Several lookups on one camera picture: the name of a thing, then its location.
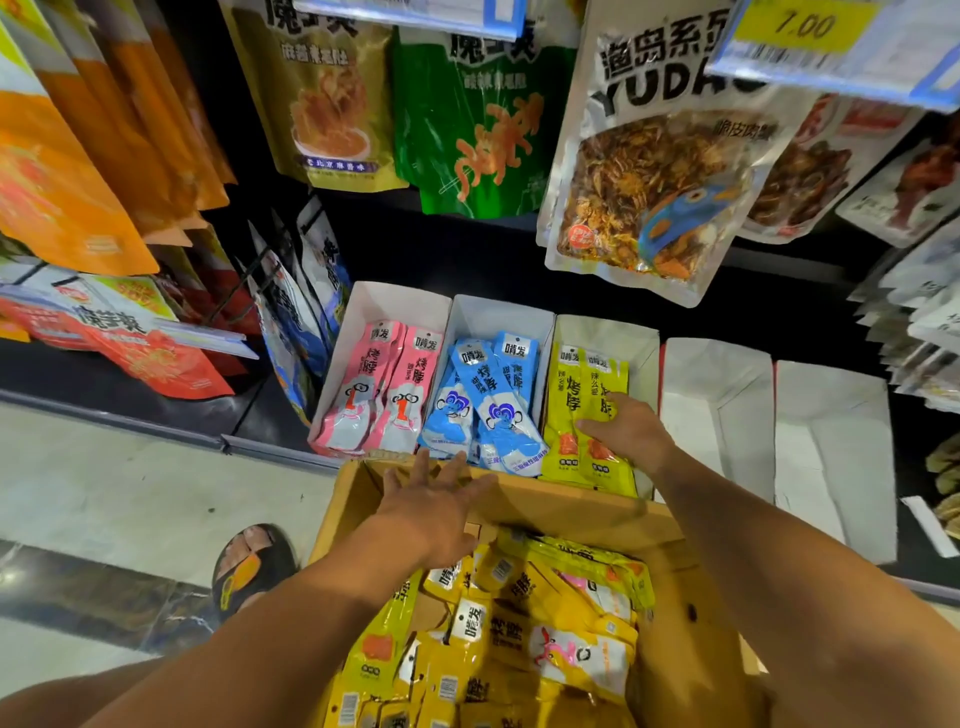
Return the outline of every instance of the price label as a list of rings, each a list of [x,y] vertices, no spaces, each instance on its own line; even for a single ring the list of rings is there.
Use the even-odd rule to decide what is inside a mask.
[[[863,0],[753,0],[733,39],[817,53],[846,53],[882,7],[882,3]]]

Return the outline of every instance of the tiled floor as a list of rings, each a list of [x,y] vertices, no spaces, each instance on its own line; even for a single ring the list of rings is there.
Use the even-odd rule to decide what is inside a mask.
[[[276,523],[304,558],[333,490],[330,476],[6,404],[0,463],[0,696],[202,639],[230,537]]]

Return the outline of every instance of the pink snack packet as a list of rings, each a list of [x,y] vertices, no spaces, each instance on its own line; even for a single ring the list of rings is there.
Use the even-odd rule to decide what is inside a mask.
[[[367,324],[350,355],[337,399],[324,415],[317,445],[351,454],[358,450],[375,420],[375,403],[396,362],[391,354],[402,346],[406,329],[399,321]]]
[[[363,449],[413,452],[423,427],[423,403],[437,370],[444,336],[426,328],[407,328],[403,354],[387,389],[385,408]]]

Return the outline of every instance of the cartoon fish illustration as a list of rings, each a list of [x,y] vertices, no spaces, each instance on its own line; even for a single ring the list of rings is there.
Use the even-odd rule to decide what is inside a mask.
[[[637,253],[648,263],[653,263],[657,253],[706,225],[739,195],[738,187],[722,184],[707,184],[667,195],[643,219],[636,239]]]

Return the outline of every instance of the human hand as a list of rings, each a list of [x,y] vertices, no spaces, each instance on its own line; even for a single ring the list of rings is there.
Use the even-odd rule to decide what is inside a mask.
[[[376,515],[390,520],[398,538],[417,550],[421,569],[443,569],[472,553],[476,537],[464,533],[467,512],[496,483],[496,474],[484,475],[467,485],[457,485],[457,476],[467,464],[459,453],[431,478],[430,450],[420,448],[410,482],[400,486],[396,470],[383,476],[383,499]]]
[[[677,450],[673,438],[646,402],[618,392],[608,393],[607,399],[616,407],[612,420],[578,420],[577,428],[654,477]]]

